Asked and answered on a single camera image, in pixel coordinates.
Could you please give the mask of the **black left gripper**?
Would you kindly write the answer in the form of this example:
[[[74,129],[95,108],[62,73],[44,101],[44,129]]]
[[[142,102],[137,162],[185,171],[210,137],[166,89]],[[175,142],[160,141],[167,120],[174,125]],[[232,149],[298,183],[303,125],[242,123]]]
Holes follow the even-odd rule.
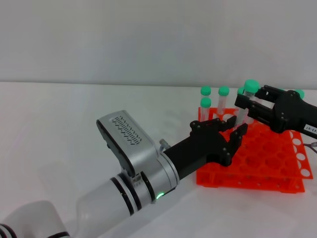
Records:
[[[236,116],[232,116],[227,121],[192,121],[189,137],[165,150],[180,180],[208,163],[224,167],[232,164],[233,156],[242,144],[242,137],[247,133],[248,124],[244,123],[232,131],[229,141],[221,133],[232,129],[236,119]]]

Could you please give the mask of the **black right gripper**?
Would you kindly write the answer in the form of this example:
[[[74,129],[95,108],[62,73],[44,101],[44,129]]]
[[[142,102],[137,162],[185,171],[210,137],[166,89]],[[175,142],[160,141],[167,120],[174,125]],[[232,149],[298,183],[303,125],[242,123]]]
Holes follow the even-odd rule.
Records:
[[[274,106],[267,107],[244,95],[237,96],[235,106],[248,109],[248,117],[269,126],[276,133],[294,130],[316,136],[317,108],[301,99],[298,92],[264,85],[257,91],[256,97],[274,100]]]

